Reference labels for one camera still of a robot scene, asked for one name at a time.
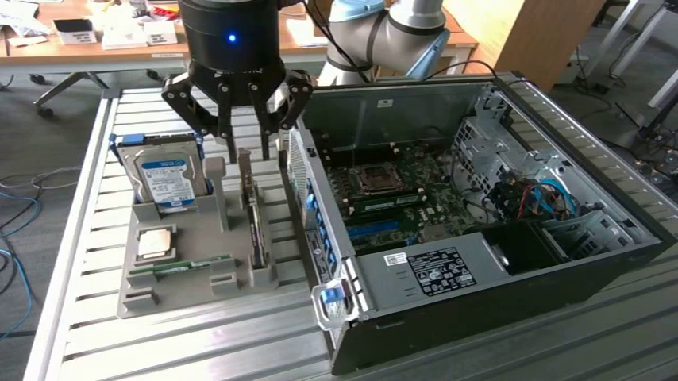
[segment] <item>white label sticker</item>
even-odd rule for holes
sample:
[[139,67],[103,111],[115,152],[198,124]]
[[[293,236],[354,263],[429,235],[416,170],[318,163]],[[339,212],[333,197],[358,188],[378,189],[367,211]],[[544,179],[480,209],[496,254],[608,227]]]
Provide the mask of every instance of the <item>white label sticker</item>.
[[157,204],[165,207],[186,206],[195,200],[191,180],[183,177],[186,160],[166,160],[142,164],[149,190]]
[[365,210],[377,210],[377,209],[390,208],[391,206],[393,206],[393,202],[385,202],[383,204],[366,206]]
[[389,107],[393,107],[393,99],[379,99],[378,109],[386,109]]
[[157,53],[151,54],[153,58],[179,58],[183,57],[183,53]]
[[386,260],[387,266],[395,266],[397,264],[406,264],[408,263],[408,254],[404,252],[398,252],[395,254],[389,254],[387,256],[383,256],[383,260]]
[[397,204],[410,204],[412,202],[416,202],[420,200],[420,196],[409,196],[409,197],[402,197],[398,199],[398,201],[395,202]]

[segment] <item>metal table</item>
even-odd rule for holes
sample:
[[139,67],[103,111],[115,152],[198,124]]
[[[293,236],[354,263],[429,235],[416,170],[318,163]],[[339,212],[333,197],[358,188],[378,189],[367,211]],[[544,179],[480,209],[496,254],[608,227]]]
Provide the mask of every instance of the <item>metal table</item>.
[[[658,206],[662,212],[668,198],[530,85],[517,87],[610,178],[638,200],[645,199],[644,205]],[[210,103],[205,95],[197,97]],[[117,318],[133,196],[107,139],[111,133],[187,130],[161,98],[161,89],[122,91],[122,96],[101,102],[26,380],[648,380],[678,373],[678,251],[673,248],[586,303],[375,368],[331,376],[277,160],[261,161],[253,110],[237,110],[234,124],[238,146],[254,149],[255,179],[273,216],[281,288],[151,316]],[[540,137],[530,139],[538,146]],[[213,140],[205,147],[211,156],[227,154]],[[225,187],[234,189],[239,171],[233,165],[227,176]],[[662,224],[676,229],[678,219],[665,212],[666,208]]]

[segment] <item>wooden desk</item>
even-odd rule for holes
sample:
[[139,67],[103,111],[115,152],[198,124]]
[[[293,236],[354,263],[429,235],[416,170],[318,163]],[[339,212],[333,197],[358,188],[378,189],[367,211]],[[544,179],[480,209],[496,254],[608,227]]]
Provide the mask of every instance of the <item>wooden desk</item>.
[[[472,58],[498,71],[521,71],[549,91],[565,70],[605,0],[446,0],[481,43]],[[488,72],[472,64],[468,72]]]
[[[299,5],[286,8],[286,13],[303,13],[303,10]],[[40,4],[38,19],[46,25],[52,25],[54,19],[83,18],[91,14],[87,0],[65,0],[63,3]],[[287,29],[289,18],[290,16],[281,14],[281,56],[283,60],[287,63],[323,62],[326,48],[303,48],[295,44]],[[450,15],[448,26],[453,34],[444,56],[452,57],[453,60],[466,60],[470,51],[477,46],[476,39],[465,33]],[[62,45],[56,35],[48,36],[48,39],[48,42],[32,46],[10,47],[10,55],[0,54],[0,72],[4,74],[47,74],[74,71],[161,69],[185,67],[189,60],[187,39],[182,26],[178,26],[179,44],[147,48],[105,51],[101,44]]]

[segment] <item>blue latch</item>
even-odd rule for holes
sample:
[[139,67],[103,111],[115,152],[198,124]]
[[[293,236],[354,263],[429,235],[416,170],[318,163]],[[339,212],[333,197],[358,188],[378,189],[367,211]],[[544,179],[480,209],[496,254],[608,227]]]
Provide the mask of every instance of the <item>blue latch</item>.
[[317,200],[317,196],[313,193],[309,194],[309,197],[306,198],[306,208],[307,209],[314,207],[315,200]]
[[131,147],[133,145],[143,145],[147,136],[143,133],[133,133],[123,136],[122,146]]
[[321,293],[322,302],[326,304],[341,302],[345,299],[343,290],[341,287],[329,288]]

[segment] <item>paper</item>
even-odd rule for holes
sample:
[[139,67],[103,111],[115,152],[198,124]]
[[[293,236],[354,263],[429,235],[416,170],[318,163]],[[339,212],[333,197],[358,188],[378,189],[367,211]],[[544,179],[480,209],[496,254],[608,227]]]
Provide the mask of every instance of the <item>paper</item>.
[[8,39],[8,43],[15,47],[19,48],[20,46],[30,46],[39,44],[42,42],[47,42],[46,36],[36,36],[36,37],[15,37]]
[[22,37],[50,34],[50,28],[35,19],[38,4],[0,0],[0,25],[10,25]]
[[290,30],[295,44],[303,48],[327,46],[327,39],[314,36],[314,27],[307,20],[287,20],[287,29]]

